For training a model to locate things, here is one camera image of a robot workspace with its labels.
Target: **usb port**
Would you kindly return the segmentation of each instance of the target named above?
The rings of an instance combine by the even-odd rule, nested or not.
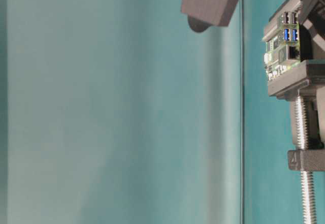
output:
[[[293,24],[296,24],[297,23],[297,13],[296,12],[293,12],[292,13],[292,23]]]
[[[298,41],[298,31],[296,29],[292,30],[292,41]]]
[[[289,12],[283,13],[283,23],[289,24]]]
[[[290,32],[289,32],[289,29],[288,28],[286,28],[284,30],[284,40],[285,41],[290,41]]]

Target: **circuit board component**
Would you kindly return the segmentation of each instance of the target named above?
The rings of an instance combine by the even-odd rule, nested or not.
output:
[[[301,62],[297,12],[283,12],[263,41],[266,42],[266,75],[272,81]]]

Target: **vertical edge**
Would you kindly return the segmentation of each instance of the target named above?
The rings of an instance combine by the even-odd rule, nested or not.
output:
[[[239,0],[240,5],[240,224],[245,222],[244,203],[245,203],[245,155],[244,155],[244,0]]]
[[[8,38],[7,0],[0,0],[0,222],[8,208]]]

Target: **threaded rod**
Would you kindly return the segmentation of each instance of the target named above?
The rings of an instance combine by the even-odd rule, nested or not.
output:
[[[297,128],[297,149],[309,149],[308,117],[305,100],[298,96],[295,101],[295,119]],[[304,224],[316,224],[316,206],[314,180],[312,172],[301,172],[301,193]]]

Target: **teal background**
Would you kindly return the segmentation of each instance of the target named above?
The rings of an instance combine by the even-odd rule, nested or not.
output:
[[[239,222],[240,10],[180,4],[1,0],[1,223]]]
[[[268,97],[263,68],[263,28],[285,0],[243,1],[245,223],[303,223],[300,173],[287,166],[294,149],[289,104]],[[324,223],[325,175],[314,179],[318,223]]]

